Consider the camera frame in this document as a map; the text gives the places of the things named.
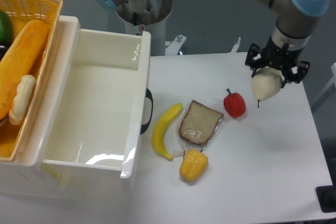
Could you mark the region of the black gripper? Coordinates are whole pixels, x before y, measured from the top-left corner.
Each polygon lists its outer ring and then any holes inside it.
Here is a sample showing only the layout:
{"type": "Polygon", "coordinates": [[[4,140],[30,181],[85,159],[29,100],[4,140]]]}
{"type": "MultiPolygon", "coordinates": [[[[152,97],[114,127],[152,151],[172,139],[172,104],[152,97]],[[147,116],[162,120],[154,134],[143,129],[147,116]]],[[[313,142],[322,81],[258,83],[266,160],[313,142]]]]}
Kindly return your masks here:
{"type": "Polygon", "coordinates": [[[281,72],[281,88],[288,83],[299,84],[310,68],[310,62],[300,61],[299,56],[305,47],[306,39],[292,39],[282,35],[271,35],[265,48],[252,43],[247,51],[245,65],[252,71],[253,78],[257,71],[271,67],[281,72]]]}

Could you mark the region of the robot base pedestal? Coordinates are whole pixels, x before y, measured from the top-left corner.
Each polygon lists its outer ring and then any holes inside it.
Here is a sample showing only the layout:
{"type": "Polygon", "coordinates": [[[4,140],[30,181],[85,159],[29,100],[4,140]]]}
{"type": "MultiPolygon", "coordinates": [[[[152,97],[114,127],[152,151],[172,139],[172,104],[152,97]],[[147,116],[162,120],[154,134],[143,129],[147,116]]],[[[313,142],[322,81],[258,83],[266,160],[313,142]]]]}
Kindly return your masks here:
{"type": "Polygon", "coordinates": [[[125,33],[151,34],[151,55],[164,56],[166,42],[166,20],[170,16],[173,0],[127,0],[116,10],[123,21],[125,33]]]}

